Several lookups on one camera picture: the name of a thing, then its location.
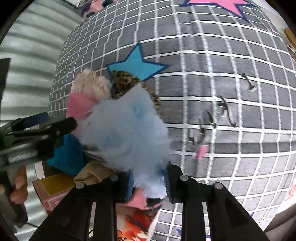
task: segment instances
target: white corrugated surface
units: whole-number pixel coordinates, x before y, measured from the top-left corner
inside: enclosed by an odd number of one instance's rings
[[[11,57],[7,87],[1,103],[1,124],[19,117],[47,112],[50,87],[64,41],[82,22],[61,0],[36,0],[16,20],[0,45],[0,58]],[[40,225],[47,216],[32,181],[34,164],[27,166],[28,222]],[[16,234],[28,240],[34,227],[25,225]]]

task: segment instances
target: tan fabric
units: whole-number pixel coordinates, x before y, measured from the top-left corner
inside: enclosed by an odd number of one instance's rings
[[[75,183],[84,182],[86,185],[92,185],[101,182],[105,178],[113,175],[114,172],[103,166],[97,161],[89,162],[74,178]]]
[[[104,76],[97,76],[90,69],[85,69],[74,80],[71,92],[79,91],[88,98],[99,101],[102,98],[111,98],[111,83]]]

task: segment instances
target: blue plush material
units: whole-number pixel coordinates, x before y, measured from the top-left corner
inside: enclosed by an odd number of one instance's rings
[[[75,177],[86,165],[79,140],[72,134],[64,135],[64,145],[55,149],[54,157],[48,159],[47,163]]]

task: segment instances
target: light blue fluffy fabric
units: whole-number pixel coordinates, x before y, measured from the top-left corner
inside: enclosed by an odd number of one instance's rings
[[[171,159],[168,129],[141,84],[118,100],[95,106],[83,123],[80,141],[95,148],[106,166],[132,170],[134,185],[146,197],[166,196],[162,169]]]

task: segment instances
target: grid patterned fabric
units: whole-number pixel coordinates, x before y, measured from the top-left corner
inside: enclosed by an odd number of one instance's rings
[[[255,7],[244,21],[217,6],[179,7],[183,0],[119,0],[77,27],[64,43],[49,113],[65,116],[78,73],[110,78],[106,64],[124,60],[137,42],[144,58],[170,67],[147,81],[160,97],[173,164],[197,181],[223,183],[264,229],[293,183],[296,165],[296,77],[280,34]],[[250,92],[246,72],[257,90]],[[237,127],[218,118],[223,96]],[[218,122],[214,129],[207,111]],[[199,162],[189,130],[206,129],[209,153]],[[205,226],[209,222],[205,206]],[[180,239],[182,205],[165,201],[153,240]]]

